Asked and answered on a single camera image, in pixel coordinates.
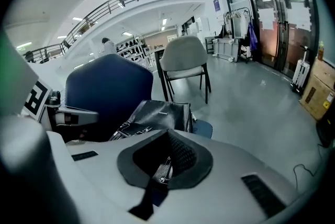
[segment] white suitcase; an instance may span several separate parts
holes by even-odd
[[[297,63],[297,68],[295,69],[294,72],[294,76],[291,82],[291,86],[293,88],[294,91],[297,91],[298,93],[300,93],[300,91],[303,89],[305,80],[307,78],[308,72],[309,72],[309,68],[310,65],[305,62],[306,60],[306,54],[307,54],[307,46],[304,47],[304,59],[303,60],[298,60]]]

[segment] doorway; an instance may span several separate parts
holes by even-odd
[[[262,62],[293,77],[298,60],[304,56],[302,46],[311,51],[315,47],[312,0],[251,1]]]

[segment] cardboard box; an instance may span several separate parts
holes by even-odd
[[[316,120],[320,120],[332,104],[334,97],[335,91],[311,74],[300,103]]]
[[[320,81],[322,81],[330,89],[334,90],[335,88],[335,69],[325,63],[315,59],[313,67],[311,69],[311,75],[314,75]]]

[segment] purple garment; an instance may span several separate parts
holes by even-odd
[[[256,34],[253,30],[253,26],[252,26],[251,22],[249,22],[248,33],[249,33],[249,37],[250,37],[250,51],[252,52],[252,51],[257,49],[258,40],[257,40]]]

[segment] black cable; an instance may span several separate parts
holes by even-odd
[[[307,169],[307,168],[305,167],[305,165],[302,164],[302,163],[297,164],[297,165],[293,168],[293,172],[294,172],[294,175],[295,175],[296,190],[297,190],[297,191],[298,191],[298,179],[297,179],[297,174],[295,173],[295,168],[297,168],[298,166],[302,166],[303,169],[305,169],[305,170],[306,170],[312,177],[314,177],[314,176],[316,175],[316,173],[318,172],[318,170],[319,170],[319,168],[320,168],[320,165],[321,165],[321,163],[322,163],[322,156],[321,156],[320,148],[319,148],[319,147],[318,147],[318,152],[319,152],[319,155],[320,155],[320,163],[319,163],[319,165],[318,165],[318,167],[316,168],[316,170],[315,170],[314,173],[312,173],[311,170]]]

